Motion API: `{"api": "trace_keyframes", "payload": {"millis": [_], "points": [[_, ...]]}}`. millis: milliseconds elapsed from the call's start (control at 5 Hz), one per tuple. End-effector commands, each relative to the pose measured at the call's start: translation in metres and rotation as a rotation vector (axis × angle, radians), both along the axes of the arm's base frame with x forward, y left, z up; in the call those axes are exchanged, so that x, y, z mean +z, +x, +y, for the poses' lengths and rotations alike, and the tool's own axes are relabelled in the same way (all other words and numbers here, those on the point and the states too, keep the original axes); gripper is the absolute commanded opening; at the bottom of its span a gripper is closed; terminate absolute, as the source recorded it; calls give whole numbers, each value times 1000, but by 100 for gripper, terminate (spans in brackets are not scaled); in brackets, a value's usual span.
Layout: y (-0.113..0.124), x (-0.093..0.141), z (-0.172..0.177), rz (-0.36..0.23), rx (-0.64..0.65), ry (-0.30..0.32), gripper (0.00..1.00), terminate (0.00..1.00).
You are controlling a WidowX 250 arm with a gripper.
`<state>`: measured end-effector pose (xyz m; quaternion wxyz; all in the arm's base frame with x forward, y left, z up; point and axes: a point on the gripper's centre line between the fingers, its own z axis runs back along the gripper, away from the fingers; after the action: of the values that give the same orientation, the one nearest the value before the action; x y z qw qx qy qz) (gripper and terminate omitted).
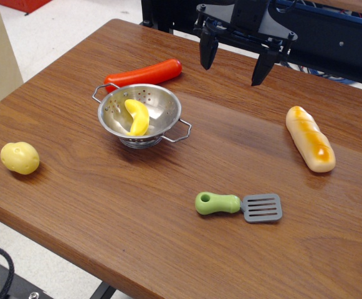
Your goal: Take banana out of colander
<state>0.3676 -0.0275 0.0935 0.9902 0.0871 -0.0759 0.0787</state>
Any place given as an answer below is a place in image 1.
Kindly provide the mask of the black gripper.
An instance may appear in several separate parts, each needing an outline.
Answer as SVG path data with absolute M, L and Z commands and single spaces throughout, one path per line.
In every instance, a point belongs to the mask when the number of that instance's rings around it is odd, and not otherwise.
M 278 23 L 269 12 L 270 1 L 235 1 L 230 5 L 199 4 L 194 32 L 200 38 L 200 63 L 211 68 L 220 43 L 259 55 L 252 86 L 260 85 L 277 62 L 297 41 L 294 31 Z

